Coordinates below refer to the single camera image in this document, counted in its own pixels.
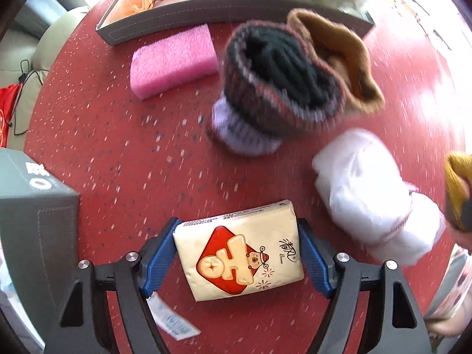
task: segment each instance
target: patterned cloth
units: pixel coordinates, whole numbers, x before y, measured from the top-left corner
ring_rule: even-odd
[[[281,139],[264,135],[247,124],[224,94],[213,105],[208,130],[214,139],[224,143],[230,151],[245,156],[272,154],[282,144]]]

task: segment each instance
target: floor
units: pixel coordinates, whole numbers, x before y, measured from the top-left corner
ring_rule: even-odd
[[[397,3],[403,1],[418,15],[419,24],[425,31],[425,35],[447,61],[455,90],[460,98],[459,102],[462,105],[462,118],[459,120],[464,124],[466,151],[472,153],[472,121],[469,114],[472,112],[472,100],[468,86],[472,59],[470,28],[451,0],[395,1]]]

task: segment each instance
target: brown knit fabric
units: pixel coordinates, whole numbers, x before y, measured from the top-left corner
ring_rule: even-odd
[[[298,39],[303,53],[314,68],[334,77],[336,94],[316,109],[302,107],[291,100],[286,92],[262,79],[251,69],[244,55],[245,36],[254,27],[270,26],[289,33]],[[345,103],[346,89],[337,73],[320,58],[311,58],[304,40],[287,25],[273,22],[250,21],[239,26],[227,43],[223,65],[224,92],[228,102],[258,131],[286,137],[317,128],[329,127],[338,122]]]
[[[355,33],[306,9],[293,9],[287,24],[306,41],[311,57],[324,59],[337,72],[354,109],[365,113],[383,109],[385,99],[371,76],[369,52]]]

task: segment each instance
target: yellow knitted item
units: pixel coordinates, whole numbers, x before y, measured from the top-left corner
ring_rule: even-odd
[[[338,73],[354,109],[365,113],[383,109],[385,99],[371,76],[369,52],[359,36],[306,9],[291,10],[287,25],[305,40],[312,57],[324,59]]]
[[[466,180],[472,186],[472,155],[460,152],[451,152],[444,161],[445,170],[445,189],[447,200],[451,204],[453,221],[462,231],[469,231],[462,224],[462,207],[465,201],[470,197],[469,189],[464,185],[462,179]]]

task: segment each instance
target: tissue package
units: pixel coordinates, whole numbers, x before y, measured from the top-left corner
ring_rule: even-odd
[[[174,240],[196,301],[250,294],[304,277],[288,200],[184,222]]]

